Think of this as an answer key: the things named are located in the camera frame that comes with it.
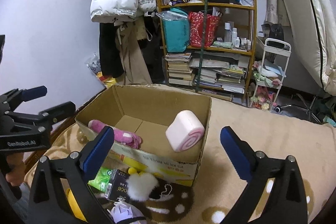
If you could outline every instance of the folded mattress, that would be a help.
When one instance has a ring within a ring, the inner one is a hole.
[[[326,92],[336,95],[336,23],[330,0],[284,0],[294,48]]]

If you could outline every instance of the pink and white swiss roll toy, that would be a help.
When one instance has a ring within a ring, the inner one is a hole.
[[[175,152],[193,147],[204,135],[204,126],[190,110],[177,114],[166,130],[166,137]]]

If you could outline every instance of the cart handle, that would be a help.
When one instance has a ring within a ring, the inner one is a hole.
[[[292,52],[292,46],[289,43],[285,42],[285,41],[282,41],[282,40],[279,40],[279,39],[274,39],[274,38],[267,38],[265,40],[265,46],[267,46],[267,42],[268,41],[279,42],[281,44],[287,45],[287,46],[289,46],[289,51]]]

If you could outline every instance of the green packet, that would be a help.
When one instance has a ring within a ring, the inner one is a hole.
[[[115,170],[101,167],[98,171],[96,178],[94,180],[90,180],[88,184],[105,193],[113,172],[115,172]]]

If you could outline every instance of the pink plush toy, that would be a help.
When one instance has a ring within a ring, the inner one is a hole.
[[[91,120],[88,124],[88,127],[96,133],[99,133],[105,126],[108,125],[99,120]],[[115,127],[112,128],[114,131],[114,140],[116,142],[122,143],[123,145],[127,145],[131,148],[139,149],[142,139],[138,135],[128,131],[122,131]]]

